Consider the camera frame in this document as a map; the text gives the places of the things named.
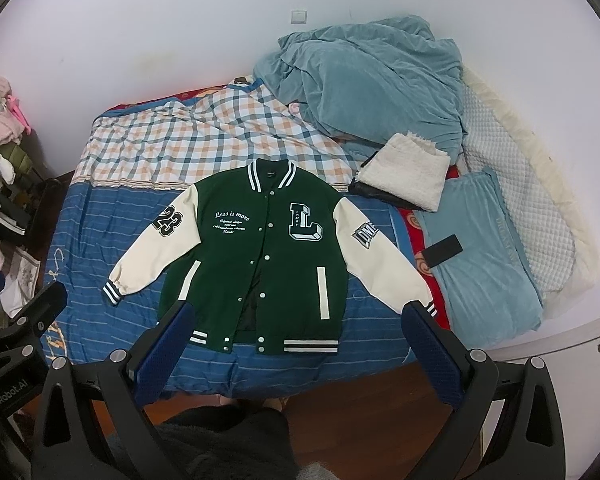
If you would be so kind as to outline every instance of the number 23 patch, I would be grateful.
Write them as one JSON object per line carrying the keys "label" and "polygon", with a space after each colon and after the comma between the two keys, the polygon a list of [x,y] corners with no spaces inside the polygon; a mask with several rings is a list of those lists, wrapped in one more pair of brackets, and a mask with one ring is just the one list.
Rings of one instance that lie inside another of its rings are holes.
{"label": "number 23 patch", "polygon": [[158,215],[151,225],[158,229],[162,236],[169,236],[176,227],[182,222],[182,213],[176,211],[174,206],[170,205]]}

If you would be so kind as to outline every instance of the blue blanket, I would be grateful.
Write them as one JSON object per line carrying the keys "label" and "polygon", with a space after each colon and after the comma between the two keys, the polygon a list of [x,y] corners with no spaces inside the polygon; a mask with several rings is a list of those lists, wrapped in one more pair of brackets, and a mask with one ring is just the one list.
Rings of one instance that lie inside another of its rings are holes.
{"label": "blue blanket", "polygon": [[462,141],[461,57],[418,16],[295,32],[255,66],[284,104],[364,160],[397,132],[432,140],[454,164]]}
{"label": "blue blanket", "polygon": [[[113,265],[179,190],[94,187],[72,184],[60,214],[46,268],[64,283],[68,304],[43,337],[46,355],[68,355],[72,362],[104,359],[128,349],[155,326],[164,273],[147,288],[108,305],[100,287]],[[378,200],[350,199],[413,261],[413,250],[397,211]],[[400,317],[371,297],[350,276],[342,336],[337,354],[263,356],[253,345],[234,345],[222,354],[190,345],[166,389],[229,397],[280,397],[327,381],[378,373],[413,360],[402,336]]]}

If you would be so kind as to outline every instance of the blue striped bedsheet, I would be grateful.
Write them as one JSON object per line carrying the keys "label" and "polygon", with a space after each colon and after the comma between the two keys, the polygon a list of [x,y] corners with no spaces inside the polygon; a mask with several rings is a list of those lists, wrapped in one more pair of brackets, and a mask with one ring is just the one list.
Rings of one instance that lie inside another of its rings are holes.
{"label": "blue striped bedsheet", "polygon": [[[70,186],[49,251],[46,280],[64,283],[68,304],[43,336],[46,355],[66,355],[75,364],[104,359],[128,349],[156,323],[164,273],[114,308],[101,295],[113,265],[179,190]],[[383,202],[350,199],[413,261],[400,215]],[[402,336],[400,317],[349,277],[347,306],[337,354],[263,356],[253,345],[234,345],[222,354],[189,345],[166,390],[228,397],[280,397],[328,381],[352,379],[414,360]]]}

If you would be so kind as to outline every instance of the checkered blanket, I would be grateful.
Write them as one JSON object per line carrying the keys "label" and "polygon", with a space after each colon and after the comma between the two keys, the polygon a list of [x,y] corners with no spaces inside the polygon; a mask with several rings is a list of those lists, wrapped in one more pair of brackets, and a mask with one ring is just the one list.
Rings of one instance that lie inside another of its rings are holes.
{"label": "checkered blanket", "polygon": [[73,182],[185,189],[251,160],[289,158],[344,190],[356,163],[256,80],[188,100],[110,110],[96,119]]}

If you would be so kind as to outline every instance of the wooden floor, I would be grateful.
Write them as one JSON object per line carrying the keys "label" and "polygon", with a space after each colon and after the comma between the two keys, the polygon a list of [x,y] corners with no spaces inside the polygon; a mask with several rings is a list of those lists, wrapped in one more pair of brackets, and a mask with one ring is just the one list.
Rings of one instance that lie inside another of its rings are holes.
{"label": "wooden floor", "polygon": [[[45,229],[48,240],[57,221],[62,192],[53,196]],[[145,407],[154,424],[180,411],[217,404],[215,396],[178,394]],[[106,434],[113,427],[103,403],[96,402]],[[35,403],[29,407],[35,412]],[[419,364],[354,381],[331,383],[292,397],[285,409],[296,457],[301,465],[321,462],[341,480],[402,480],[438,434],[450,413],[440,403]],[[480,462],[474,450],[459,478]]]}

